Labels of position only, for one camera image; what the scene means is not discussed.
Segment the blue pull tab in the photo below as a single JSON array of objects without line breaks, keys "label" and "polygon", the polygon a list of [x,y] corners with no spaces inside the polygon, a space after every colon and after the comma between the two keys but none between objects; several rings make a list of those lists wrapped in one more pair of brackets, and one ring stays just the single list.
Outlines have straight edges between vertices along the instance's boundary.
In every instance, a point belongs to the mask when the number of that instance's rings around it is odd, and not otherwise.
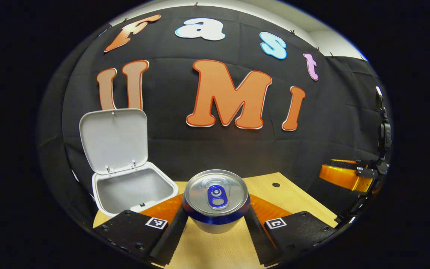
[{"label": "blue pull tab", "polygon": [[226,206],[228,203],[225,189],[222,186],[213,185],[208,188],[208,204],[212,207],[219,208]]}]

